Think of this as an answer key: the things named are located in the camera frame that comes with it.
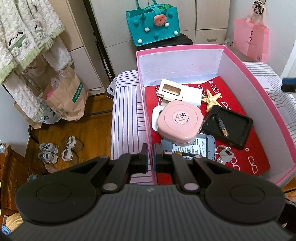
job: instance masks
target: white towel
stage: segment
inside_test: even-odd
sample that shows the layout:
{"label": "white towel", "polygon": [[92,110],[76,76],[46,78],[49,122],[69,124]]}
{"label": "white towel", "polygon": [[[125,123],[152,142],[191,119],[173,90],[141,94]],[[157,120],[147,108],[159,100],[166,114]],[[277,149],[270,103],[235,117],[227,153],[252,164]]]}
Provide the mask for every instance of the white towel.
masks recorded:
{"label": "white towel", "polygon": [[16,66],[13,56],[6,46],[4,32],[0,24],[0,84]]}
{"label": "white towel", "polygon": [[26,115],[33,121],[38,122],[42,116],[40,102],[26,85],[23,76],[11,72],[6,78],[4,86]]}
{"label": "white towel", "polygon": [[21,19],[35,38],[38,47],[43,50],[50,49],[54,44],[54,41],[48,35],[46,26],[42,19],[39,18],[37,14],[36,17],[32,15],[27,0],[14,0],[14,2]]}
{"label": "white towel", "polygon": [[41,52],[12,0],[0,0],[0,18],[8,50],[22,72]]}
{"label": "white towel", "polygon": [[43,57],[56,72],[60,72],[73,64],[71,55],[60,37],[56,37],[54,45],[50,50],[43,53]]}
{"label": "white towel", "polygon": [[62,24],[61,20],[59,19],[59,16],[57,15],[53,7],[50,5],[48,0],[27,0],[27,1],[28,1],[29,7],[32,4],[36,8],[37,13],[44,19],[47,32],[51,38],[55,39],[65,30],[65,27]]}

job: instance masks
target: pink container lid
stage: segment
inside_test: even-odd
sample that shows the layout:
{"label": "pink container lid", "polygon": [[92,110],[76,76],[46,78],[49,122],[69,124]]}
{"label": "pink container lid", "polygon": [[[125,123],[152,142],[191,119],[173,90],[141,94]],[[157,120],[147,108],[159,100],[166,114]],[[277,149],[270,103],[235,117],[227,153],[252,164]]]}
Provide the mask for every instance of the pink container lid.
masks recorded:
{"label": "pink container lid", "polygon": [[202,121],[198,107],[179,100],[171,101],[157,119],[158,133],[174,144],[188,146],[194,142]]}

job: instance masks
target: black stool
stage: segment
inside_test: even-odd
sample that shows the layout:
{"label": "black stool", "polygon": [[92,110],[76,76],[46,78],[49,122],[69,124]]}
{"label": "black stool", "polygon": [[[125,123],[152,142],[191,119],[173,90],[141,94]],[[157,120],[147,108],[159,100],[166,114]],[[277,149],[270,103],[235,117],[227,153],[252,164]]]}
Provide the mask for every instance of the black stool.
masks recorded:
{"label": "black stool", "polygon": [[192,40],[188,38],[186,35],[180,33],[178,37],[161,40],[158,42],[154,42],[151,44],[146,44],[143,46],[137,46],[137,51],[144,49],[152,49],[166,46],[174,46],[174,45],[190,45],[193,44]]}

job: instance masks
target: red cloth with white pattern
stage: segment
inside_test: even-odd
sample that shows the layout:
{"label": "red cloth with white pattern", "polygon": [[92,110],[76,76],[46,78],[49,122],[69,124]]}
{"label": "red cloth with white pattern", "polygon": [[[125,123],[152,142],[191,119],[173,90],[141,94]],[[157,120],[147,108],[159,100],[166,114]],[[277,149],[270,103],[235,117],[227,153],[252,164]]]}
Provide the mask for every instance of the red cloth with white pattern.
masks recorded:
{"label": "red cloth with white pattern", "polygon": [[[206,95],[206,90],[208,89],[212,95],[217,93],[221,93],[221,98],[217,101],[222,106],[231,109],[239,114],[246,115],[243,108],[222,80],[221,77],[216,77],[206,83],[203,84],[187,84],[188,86],[200,88],[203,90],[203,95]],[[145,87],[145,96],[146,96],[146,103],[147,103],[147,110],[149,116],[149,122],[151,125],[152,122],[152,110],[155,106],[161,104],[156,92],[159,86],[148,86]],[[204,119],[207,118],[208,113],[206,112],[207,103],[202,102],[200,106],[200,110],[204,115]],[[151,136],[152,136],[152,144],[160,143],[161,137],[158,133],[154,132],[151,129]],[[216,141],[216,147],[218,145],[225,145],[219,141]],[[260,143],[260,140],[255,133],[254,127],[252,127],[251,132],[249,134],[248,140],[243,150],[237,150],[232,148],[234,153],[234,158],[231,160],[231,163],[227,163],[226,165],[237,170],[240,170],[245,173],[249,173],[251,175],[259,176],[262,173],[269,170],[269,162],[265,155],[264,149]],[[158,184],[171,184],[171,178],[168,174],[157,174]]]}

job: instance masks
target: keychain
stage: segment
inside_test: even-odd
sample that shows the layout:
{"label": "keychain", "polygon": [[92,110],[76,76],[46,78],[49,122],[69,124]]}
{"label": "keychain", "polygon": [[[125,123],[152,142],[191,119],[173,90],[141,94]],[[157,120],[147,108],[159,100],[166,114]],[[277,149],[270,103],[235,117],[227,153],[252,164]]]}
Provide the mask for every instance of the keychain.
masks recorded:
{"label": "keychain", "polygon": [[223,145],[219,145],[219,148],[223,148],[220,152],[219,152],[219,158],[217,159],[217,162],[225,165],[228,162],[231,162],[232,158],[234,157],[234,153],[231,151],[230,147],[226,147]]}

